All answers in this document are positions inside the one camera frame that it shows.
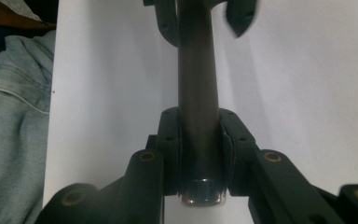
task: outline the metal tube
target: metal tube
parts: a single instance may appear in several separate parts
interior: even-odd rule
[[[224,194],[211,10],[203,0],[177,0],[177,8],[183,134],[179,193],[184,204],[211,206]]]

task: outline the white paper backdrop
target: white paper backdrop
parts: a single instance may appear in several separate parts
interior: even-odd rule
[[[234,39],[213,10],[220,106],[261,148],[286,154],[314,185],[358,183],[358,1],[260,1]],[[76,182],[101,188],[177,106],[177,50],[141,0],[61,1],[45,203]],[[166,223],[253,223],[247,199],[189,209],[166,199]]]

